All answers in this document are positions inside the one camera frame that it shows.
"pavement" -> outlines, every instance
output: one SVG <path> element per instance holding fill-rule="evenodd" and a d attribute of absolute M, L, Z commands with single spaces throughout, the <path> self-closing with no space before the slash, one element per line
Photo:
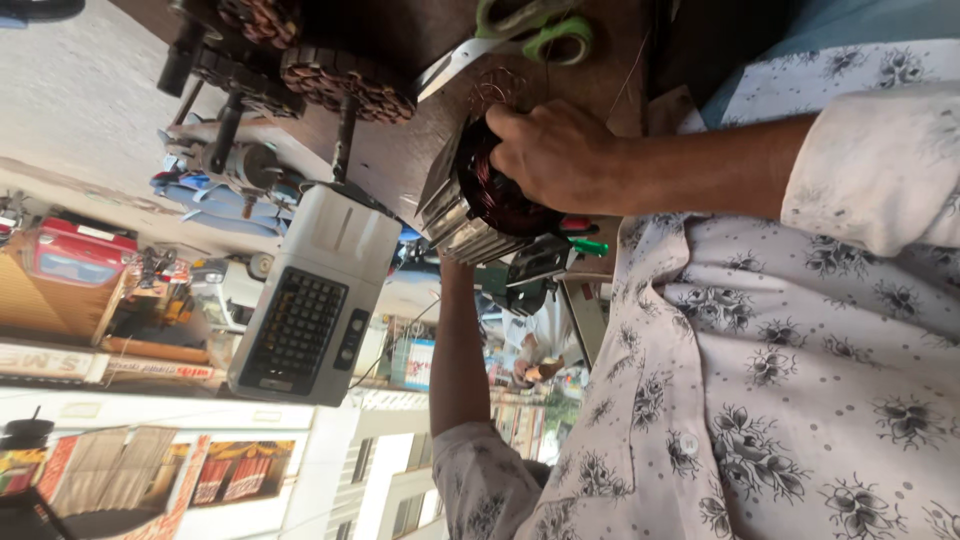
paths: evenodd
<path fill-rule="evenodd" d="M 34 215 L 61 205 L 188 259 L 279 248 L 278 239 L 181 223 L 180 205 L 153 194 L 148 181 L 165 154 L 156 130 L 180 100 L 156 89 L 166 44 L 108 0 L 87 0 L 67 21 L 0 30 L 0 51 L 0 193 L 22 189 Z M 192 111 L 214 117 L 225 102 L 205 86 Z M 415 317 L 433 303 L 439 280 L 406 274 L 388 280 L 377 312 Z"/>

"electric cable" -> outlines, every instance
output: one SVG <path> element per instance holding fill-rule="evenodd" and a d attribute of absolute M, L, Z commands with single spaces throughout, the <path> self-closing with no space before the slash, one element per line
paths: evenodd
<path fill-rule="evenodd" d="M 424 309 L 423 311 L 421 311 L 421 312 L 420 312 L 420 315 L 417 315 L 417 318 L 415 318 L 414 320 L 410 321 L 410 322 L 407 324 L 407 326 L 411 326 L 411 325 L 416 324 L 417 321 L 419 321 L 420 318 L 421 318 L 423 315 L 425 315 L 426 312 L 429 311 L 431 307 L 435 306 L 439 301 L 440 301 L 440 299 L 438 298 L 437 300 L 435 300 L 435 301 L 433 302 L 433 304 L 427 306 L 426 309 Z M 367 378 L 367 375 L 369 375 L 370 372 L 373 371 L 373 368 L 376 367 L 376 365 L 377 365 L 378 363 L 380 363 L 380 360 L 381 360 L 382 358 L 383 358 L 383 355 L 381 355 L 380 358 L 378 358 L 373 364 L 371 364 L 371 366 L 367 369 L 367 373 L 363 374 L 363 377 L 361 377 L 360 380 L 358 380 L 358 381 L 355 382 L 354 384 L 351 384 L 350 386 L 348 386 L 348 387 L 347 387 L 347 390 L 352 390 L 353 388 L 356 388 L 356 386 L 357 386 L 358 384 L 360 384 L 361 382 L 363 382 L 364 379 Z"/>

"red vehicle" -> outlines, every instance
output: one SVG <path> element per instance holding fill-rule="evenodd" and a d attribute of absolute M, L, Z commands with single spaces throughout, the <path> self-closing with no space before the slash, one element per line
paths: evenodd
<path fill-rule="evenodd" d="M 96 287 L 136 258 L 136 232 L 65 210 L 34 218 L 26 235 L 23 265 L 43 280 Z"/>

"wooden table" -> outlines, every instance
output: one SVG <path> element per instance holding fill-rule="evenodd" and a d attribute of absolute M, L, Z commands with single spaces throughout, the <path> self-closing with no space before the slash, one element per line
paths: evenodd
<path fill-rule="evenodd" d="M 111 0 L 155 35 L 170 43 L 179 19 L 166 10 L 167 0 Z M 590 20 L 594 49 L 582 64 L 551 68 L 549 98 L 563 98 L 610 120 L 617 135 L 641 134 L 643 59 L 624 87 L 649 28 L 650 0 L 585 0 L 576 13 Z M 304 2 L 309 40 L 342 46 L 390 65 L 411 80 L 443 53 L 470 37 L 476 4 L 472 0 L 353 0 Z M 644 56 L 652 47 L 647 43 Z M 522 57 L 487 55 L 420 104 L 403 126 L 360 122 L 353 139 L 348 177 L 412 226 L 427 171 L 446 140 L 467 114 L 473 83 L 485 72 L 505 66 L 524 77 L 535 96 L 547 96 L 542 65 Z M 623 93 L 612 110 L 614 100 Z M 309 107 L 299 121 L 278 120 L 290 135 L 330 162 L 337 115 Z M 303 171 L 313 176 L 310 171 Z"/>

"shirt sleeve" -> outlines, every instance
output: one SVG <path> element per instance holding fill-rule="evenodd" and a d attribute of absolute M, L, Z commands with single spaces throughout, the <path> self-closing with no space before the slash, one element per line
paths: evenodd
<path fill-rule="evenodd" d="M 960 247 L 960 82 L 855 92 L 820 113 L 780 221 L 883 257 Z"/>
<path fill-rule="evenodd" d="M 490 424 L 471 422 L 433 440 L 433 480 L 451 540 L 512 540 L 540 488 Z"/>

